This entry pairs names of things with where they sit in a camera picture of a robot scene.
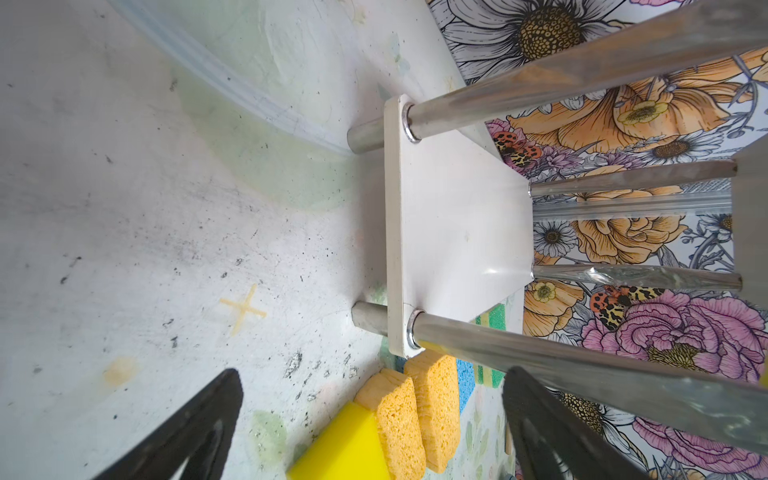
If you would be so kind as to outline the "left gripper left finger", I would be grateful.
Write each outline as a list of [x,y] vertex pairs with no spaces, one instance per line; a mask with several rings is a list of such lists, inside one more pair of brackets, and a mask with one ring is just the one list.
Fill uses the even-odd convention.
[[223,370],[99,479],[219,479],[243,402],[239,373]]

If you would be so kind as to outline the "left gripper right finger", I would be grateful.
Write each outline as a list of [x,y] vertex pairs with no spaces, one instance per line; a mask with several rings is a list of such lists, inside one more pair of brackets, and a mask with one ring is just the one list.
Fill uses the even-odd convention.
[[502,402],[525,479],[645,479],[540,382],[520,367],[505,374]]

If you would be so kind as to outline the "yellow sponge front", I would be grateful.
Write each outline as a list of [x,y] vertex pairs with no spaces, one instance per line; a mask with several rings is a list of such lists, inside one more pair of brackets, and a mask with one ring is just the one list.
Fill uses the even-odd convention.
[[372,411],[348,402],[286,473],[287,479],[390,479]]

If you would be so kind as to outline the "white two-tier shelf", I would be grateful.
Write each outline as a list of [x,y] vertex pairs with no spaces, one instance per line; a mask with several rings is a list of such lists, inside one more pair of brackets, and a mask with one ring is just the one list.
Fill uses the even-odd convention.
[[[391,351],[422,347],[503,370],[527,369],[560,390],[746,450],[767,450],[767,393],[754,386],[537,342],[471,323],[534,279],[683,290],[731,290],[767,299],[767,143],[731,161],[648,167],[532,184],[461,130],[529,108],[739,54],[767,42],[763,1],[697,1],[601,39],[416,104],[390,99],[384,116],[352,128],[356,153],[382,150],[386,204],[386,306],[364,302],[354,323],[388,337]],[[731,273],[655,266],[539,266],[536,196],[732,182],[736,229]]]

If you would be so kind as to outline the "blue sponge under orange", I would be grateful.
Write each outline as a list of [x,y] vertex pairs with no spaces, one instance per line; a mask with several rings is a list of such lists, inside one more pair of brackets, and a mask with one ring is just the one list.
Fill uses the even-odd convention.
[[474,365],[470,362],[457,359],[456,368],[459,387],[459,411],[463,412],[476,385]]

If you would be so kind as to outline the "orange sponge right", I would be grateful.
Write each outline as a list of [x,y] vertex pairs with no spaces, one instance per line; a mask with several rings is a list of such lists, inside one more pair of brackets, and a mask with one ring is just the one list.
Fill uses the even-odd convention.
[[404,372],[414,383],[427,467],[442,474],[461,440],[456,359],[424,350],[406,361]]

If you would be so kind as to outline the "green sponge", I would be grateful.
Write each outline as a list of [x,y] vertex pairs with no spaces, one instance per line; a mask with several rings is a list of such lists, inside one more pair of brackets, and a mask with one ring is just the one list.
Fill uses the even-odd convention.
[[[490,310],[487,310],[486,312],[477,316],[473,320],[473,323],[481,327],[487,327],[505,332],[507,330],[505,305],[497,304]],[[491,359],[491,356],[494,355],[497,351],[496,345],[494,344],[494,338],[495,336],[492,335],[491,339],[486,339],[483,341],[481,349],[483,361],[476,363],[474,366],[476,384],[488,388],[498,388],[504,379],[504,372],[492,368],[488,363],[488,361]]]

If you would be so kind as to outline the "orange sponge left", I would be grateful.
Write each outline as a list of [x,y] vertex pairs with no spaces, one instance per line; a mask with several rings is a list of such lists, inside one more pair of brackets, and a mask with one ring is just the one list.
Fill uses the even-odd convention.
[[389,478],[422,479],[426,453],[412,379],[384,368],[363,385],[354,402],[374,415]]

